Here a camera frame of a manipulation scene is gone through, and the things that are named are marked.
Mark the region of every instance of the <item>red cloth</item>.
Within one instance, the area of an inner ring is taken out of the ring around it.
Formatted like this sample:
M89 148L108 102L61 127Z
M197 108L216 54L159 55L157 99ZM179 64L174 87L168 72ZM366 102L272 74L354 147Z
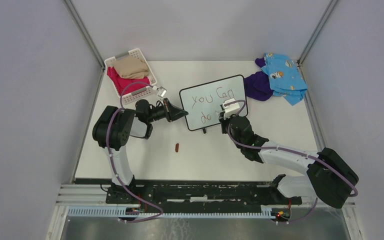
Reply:
M146 83L146 84L150 84L150 80L148 79L148 77L145 77L145 78L141 78L141 79L126 79L126 78L121 78L119 76L119 74L116 72L116 70L114 69L114 67L108 67L108 70L106 71L106 74L108 75L108 77L112 80L112 82L114 83L115 85L115 88L117 89L117 92L119 95L122 94L122 91L123 89L125 89L125 87L127 87L127 85L131 84L131 83L136 83L136 82L141 82L141 83ZM145 85L142 85L142 84L135 84L133 86L130 86L125 92L124 94L129 94L131 92L134 92L136 90L139 90L141 88L145 87Z

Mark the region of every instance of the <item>white wall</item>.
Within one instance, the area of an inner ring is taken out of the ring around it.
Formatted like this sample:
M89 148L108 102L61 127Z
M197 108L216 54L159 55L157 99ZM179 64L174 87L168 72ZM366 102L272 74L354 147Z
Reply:
M304 74L327 145L360 177L366 239L384 239L384 1L340 1Z
M104 59L298 59L330 0L72 0Z
M44 239L100 68L61 0L0 0L0 240Z

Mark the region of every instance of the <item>white plastic basket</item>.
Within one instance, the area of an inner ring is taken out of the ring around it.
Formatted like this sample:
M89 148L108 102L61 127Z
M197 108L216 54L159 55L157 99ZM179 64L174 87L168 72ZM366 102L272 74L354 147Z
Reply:
M106 59L104 61L104 63L105 63L105 75L107 74L108 67L112 67L115 61L117 61L120 58L126 57L127 55L130 55L130 56L135 57L137 59L145 60L145 63L149 68L149 75L148 75L149 84L151 86L156 85L157 79L155 78L154 73L152 72L152 70L150 68L150 65L148 64L147 60L145 59L144 55L142 54L142 52L139 48L135 48L135 49L130 50L126 53L122 53L120 55L113 56L113 57ZM119 93L119 91L117 91L117 88L114 85L113 81L110 78L108 78L108 79L112 82L112 85L114 86L115 92L120 97L120 93ZM151 94L154 94L154 93L155 93L155 91L151 87L146 86L146 87L143 87L143 88L138 89L136 91L124 94L122 96L122 100L123 100L124 104L129 104L129 103L135 102L141 98L144 98L144 97L151 95Z

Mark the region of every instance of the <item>black whiteboard frame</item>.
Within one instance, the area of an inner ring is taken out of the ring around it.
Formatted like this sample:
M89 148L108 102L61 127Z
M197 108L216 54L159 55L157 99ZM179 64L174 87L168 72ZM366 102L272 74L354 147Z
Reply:
M180 95L180 93L183 91L183 90L187 90L187 89L192 89L192 88L196 88L196 87L200 87L202 85L207 85L207 84L212 84L212 83L215 83L215 82L218 82L218 81L223 81L223 80L226 80L226 79L231 79L231 78L234 78L234 77L238 77L238 76L241 76L242 77L242 83L243 83L243 92L245 92L245 83L244 83L244 76L242 74L238 74L238 75L234 75L234 76L228 76L228 77L225 77L225 78L222 78L222 79L219 79L219 80L215 80L215 81L210 81L210 82L206 82L206 83L202 83L202 84L199 84L199 85L195 85L195 86L190 86L190 87L187 87L187 88L183 88L179 91L179 98L180 98L180 103L181 103L181 108L183 110L185 110L185 107L183 106L183 101L182 101L182 96ZM245 105L246 105L246 116L248 116L248 101L247 101L247 95L245 95ZM209 126L205 126L205 127L201 127L201 128L197 128L197 129L194 129L194 130L191 130L189 128L189 124L188 124L188 119L186 118L186 116L184 116L184 119L186 120L186 126L187 126L187 129L191 132L193 131L196 131L196 130L201 130L201 129L205 129L205 128L209 128L209 127L212 127L212 126L215 126L215 125L219 125L220 123L216 123L216 124L213 124L213 125L209 125Z

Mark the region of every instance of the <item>blue patterned cloth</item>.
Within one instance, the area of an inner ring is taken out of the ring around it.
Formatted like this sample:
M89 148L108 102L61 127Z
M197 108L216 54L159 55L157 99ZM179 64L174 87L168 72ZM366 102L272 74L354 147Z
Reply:
M274 96L283 96L292 106L299 103L306 94L307 84L298 72L294 62L281 54L264 54L265 66L261 70L268 75Z

